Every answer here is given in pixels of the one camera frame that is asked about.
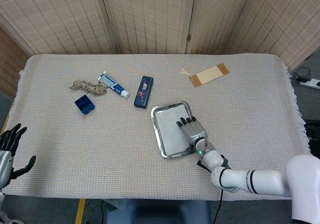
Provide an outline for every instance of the blue box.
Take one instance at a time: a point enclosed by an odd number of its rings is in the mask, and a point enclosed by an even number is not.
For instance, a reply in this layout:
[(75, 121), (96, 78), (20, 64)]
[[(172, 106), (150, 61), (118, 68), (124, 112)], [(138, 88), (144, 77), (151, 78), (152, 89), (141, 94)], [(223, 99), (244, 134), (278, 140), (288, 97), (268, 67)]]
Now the blue box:
[(138, 92), (134, 100), (134, 106), (145, 109), (147, 107), (150, 91), (154, 79), (149, 76), (142, 76)]
[(87, 95), (83, 95), (81, 98), (74, 102), (81, 112), (87, 115), (91, 110), (94, 109), (95, 105), (91, 102)]

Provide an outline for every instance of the toothpaste tube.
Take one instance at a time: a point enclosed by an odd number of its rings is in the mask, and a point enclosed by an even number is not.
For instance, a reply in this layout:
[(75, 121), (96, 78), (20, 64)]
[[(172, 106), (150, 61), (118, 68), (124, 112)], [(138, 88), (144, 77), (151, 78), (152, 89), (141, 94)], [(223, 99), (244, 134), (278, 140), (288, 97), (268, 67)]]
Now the toothpaste tube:
[(108, 74), (104, 73), (100, 75), (98, 80), (105, 84), (110, 89), (116, 91), (118, 94), (123, 96), (125, 99), (130, 97), (130, 93), (125, 90), (121, 85), (119, 85), (113, 78), (111, 78)]

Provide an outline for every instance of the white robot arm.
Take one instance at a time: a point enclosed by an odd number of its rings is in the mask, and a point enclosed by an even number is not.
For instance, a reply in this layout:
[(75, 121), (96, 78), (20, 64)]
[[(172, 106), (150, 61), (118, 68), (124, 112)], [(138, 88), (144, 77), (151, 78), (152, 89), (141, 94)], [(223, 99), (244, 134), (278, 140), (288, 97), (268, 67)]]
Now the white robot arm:
[(177, 122), (191, 146), (203, 157), (214, 186), (229, 192), (240, 189), (252, 194), (292, 198), (292, 222), (320, 223), (320, 160), (298, 155), (289, 160), (285, 172), (276, 170), (232, 170), (227, 159), (207, 140), (207, 132), (194, 118)]

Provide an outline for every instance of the black cable on floor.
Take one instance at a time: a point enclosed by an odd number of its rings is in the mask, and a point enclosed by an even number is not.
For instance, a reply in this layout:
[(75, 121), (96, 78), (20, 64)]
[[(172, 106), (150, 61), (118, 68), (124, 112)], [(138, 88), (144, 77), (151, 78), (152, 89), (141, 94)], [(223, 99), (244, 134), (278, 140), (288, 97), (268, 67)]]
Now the black cable on floor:
[(223, 196), (223, 194), (224, 194), (224, 191), (221, 190), (220, 203), (219, 203), (218, 209), (216, 210), (216, 215), (215, 215), (215, 217), (214, 217), (213, 224), (215, 224), (215, 222), (216, 222), (216, 220), (217, 220), (218, 212), (219, 212), (220, 207), (221, 207), (221, 204), (222, 204), (222, 196)]
[(103, 212), (104, 210), (103, 210), (103, 208), (102, 208), (103, 202), (104, 202), (104, 201), (101, 201), (101, 212), (102, 212), (102, 222), (101, 222), (101, 223), (102, 223), (102, 224), (104, 224), (104, 221), (105, 221), (105, 217), (104, 217), (104, 214), (103, 214), (103, 213), (104, 213), (104, 212)]

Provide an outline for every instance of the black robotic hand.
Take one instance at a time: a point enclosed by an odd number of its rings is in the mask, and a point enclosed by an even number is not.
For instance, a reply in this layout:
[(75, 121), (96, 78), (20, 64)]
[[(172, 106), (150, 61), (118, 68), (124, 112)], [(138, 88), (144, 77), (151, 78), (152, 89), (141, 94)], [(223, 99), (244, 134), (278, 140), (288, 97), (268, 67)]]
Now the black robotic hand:
[(13, 171), (12, 163), (21, 136), (27, 130), (26, 127), (19, 130), (21, 124), (16, 125), (11, 130), (7, 130), (0, 135), (0, 189), (7, 186), (12, 179), (29, 172), (35, 163), (35, 155), (31, 157), (28, 165), (17, 171)]
[(177, 124), (192, 147), (195, 147), (195, 144), (199, 140), (206, 139), (208, 137), (206, 130), (194, 116), (191, 119), (180, 118), (180, 120), (181, 122), (178, 121)]

